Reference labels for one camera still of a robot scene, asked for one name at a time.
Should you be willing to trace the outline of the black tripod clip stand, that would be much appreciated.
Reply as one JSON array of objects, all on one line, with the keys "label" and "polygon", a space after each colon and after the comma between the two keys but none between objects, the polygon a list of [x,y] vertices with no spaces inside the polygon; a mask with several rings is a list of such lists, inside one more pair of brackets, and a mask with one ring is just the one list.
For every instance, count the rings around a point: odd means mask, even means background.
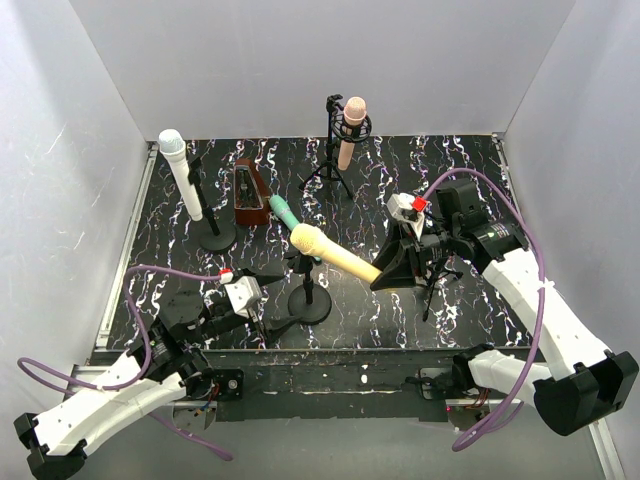
[{"label": "black tripod clip stand", "polygon": [[433,301],[434,293],[439,282],[448,276],[453,276],[455,280],[460,280],[463,272],[447,267],[449,257],[435,261],[428,267],[429,278],[426,281],[427,301],[423,312],[422,321],[427,322],[430,315],[430,308]]}]

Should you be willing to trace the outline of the black round-base clip stand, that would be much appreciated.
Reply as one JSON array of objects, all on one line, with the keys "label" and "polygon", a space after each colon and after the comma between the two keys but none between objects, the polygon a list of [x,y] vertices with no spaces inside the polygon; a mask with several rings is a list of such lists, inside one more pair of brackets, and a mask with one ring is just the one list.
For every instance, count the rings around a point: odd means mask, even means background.
[{"label": "black round-base clip stand", "polygon": [[321,264],[319,258],[304,255],[297,249],[285,254],[287,266],[292,273],[302,275],[302,283],[289,295],[287,308],[289,315],[298,324],[314,326],[325,321],[332,309],[332,299],[329,292],[317,284],[312,276],[314,267]]},{"label": "black round-base clip stand", "polygon": [[188,180],[190,184],[195,188],[203,216],[207,224],[209,225],[208,230],[200,235],[199,244],[204,250],[210,253],[224,254],[228,252],[230,248],[236,243],[237,230],[233,223],[223,222],[222,224],[219,224],[217,222],[215,213],[212,207],[207,202],[202,190],[202,181],[200,175],[201,167],[201,157],[195,157],[189,163],[190,171],[188,174]]}]

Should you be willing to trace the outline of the yellow microphone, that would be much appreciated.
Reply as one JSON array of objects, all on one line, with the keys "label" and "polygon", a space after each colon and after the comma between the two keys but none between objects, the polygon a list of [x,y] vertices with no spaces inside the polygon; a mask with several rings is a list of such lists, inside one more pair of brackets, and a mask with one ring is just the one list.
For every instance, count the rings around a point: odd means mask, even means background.
[{"label": "yellow microphone", "polygon": [[381,275],[378,268],[333,242],[315,226],[299,223],[291,231],[290,241],[302,254],[318,257],[368,284]]}]

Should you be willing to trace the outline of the mint green microphone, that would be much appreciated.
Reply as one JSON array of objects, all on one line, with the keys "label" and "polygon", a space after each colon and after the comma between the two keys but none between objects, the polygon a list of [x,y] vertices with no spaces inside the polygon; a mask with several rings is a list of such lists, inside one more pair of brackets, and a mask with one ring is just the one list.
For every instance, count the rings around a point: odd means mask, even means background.
[{"label": "mint green microphone", "polygon": [[[290,233],[300,223],[298,218],[291,211],[289,204],[279,195],[272,195],[269,198],[269,205],[273,214],[287,227]],[[300,252],[294,247],[291,247],[287,251],[285,258],[292,259],[295,255],[300,255]],[[319,257],[312,258],[315,265],[320,265],[322,260]]]}]

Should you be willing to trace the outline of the pink microphone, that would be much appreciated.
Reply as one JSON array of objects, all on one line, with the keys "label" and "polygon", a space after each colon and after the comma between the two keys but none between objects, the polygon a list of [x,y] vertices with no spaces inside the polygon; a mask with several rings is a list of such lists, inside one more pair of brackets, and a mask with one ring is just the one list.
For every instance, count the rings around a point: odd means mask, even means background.
[{"label": "pink microphone", "polygon": [[[343,109],[343,123],[341,131],[347,136],[352,134],[362,125],[367,115],[367,106],[363,98],[355,96],[348,99]],[[352,159],[355,144],[342,140],[338,155],[337,166],[341,171],[346,171]]]}]

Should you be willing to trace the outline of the white microphone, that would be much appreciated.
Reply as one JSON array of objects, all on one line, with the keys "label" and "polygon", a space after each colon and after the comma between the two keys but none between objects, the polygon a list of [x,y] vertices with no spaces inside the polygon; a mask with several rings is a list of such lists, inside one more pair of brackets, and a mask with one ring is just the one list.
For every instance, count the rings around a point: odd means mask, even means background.
[{"label": "white microphone", "polygon": [[187,162],[186,142],[177,130],[165,129],[160,132],[158,143],[160,153],[169,163],[190,218],[193,221],[201,221],[202,207],[195,186],[189,180],[190,168]]}]

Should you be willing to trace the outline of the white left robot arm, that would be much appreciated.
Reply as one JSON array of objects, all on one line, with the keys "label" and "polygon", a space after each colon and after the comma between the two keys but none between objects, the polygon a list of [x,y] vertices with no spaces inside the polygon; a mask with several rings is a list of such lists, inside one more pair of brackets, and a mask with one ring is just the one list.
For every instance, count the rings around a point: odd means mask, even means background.
[{"label": "white left robot arm", "polygon": [[224,269],[212,276],[219,290],[206,301],[196,290],[180,290],[159,309],[140,336],[91,382],[70,377],[75,392],[48,411],[24,413],[14,422],[37,479],[68,479],[106,440],[167,403],[186,399],[208,409],[243,395],[239,368],[212,366],[200,350],[205,341],[250,324],[262,336],[271,329],[254,306],[264,286],[281,272]]}]

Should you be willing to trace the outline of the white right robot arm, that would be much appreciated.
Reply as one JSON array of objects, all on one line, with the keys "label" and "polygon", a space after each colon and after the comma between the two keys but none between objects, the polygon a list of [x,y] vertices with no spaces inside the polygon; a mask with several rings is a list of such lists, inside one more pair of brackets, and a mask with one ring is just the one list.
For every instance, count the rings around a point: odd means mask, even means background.
[{"label": "white right robot arm", "polygon": [[532,405],[555,433],[567,436],[625,404],[639,373],[628,352],[613,352],[575,315],[548,280],[539,278],[535,253],[521,227],[492,220],[469,179],[435,190],[439,216],[426,202],[400,193],[387,202],[387,238],[373,265],[372,290],[433,289],[451,257],[468,261],[537,336],[545,364],[527,365],[481,344],[455,356],[452,376],[462,390],[509,393],[520,373],[517,399]]}]

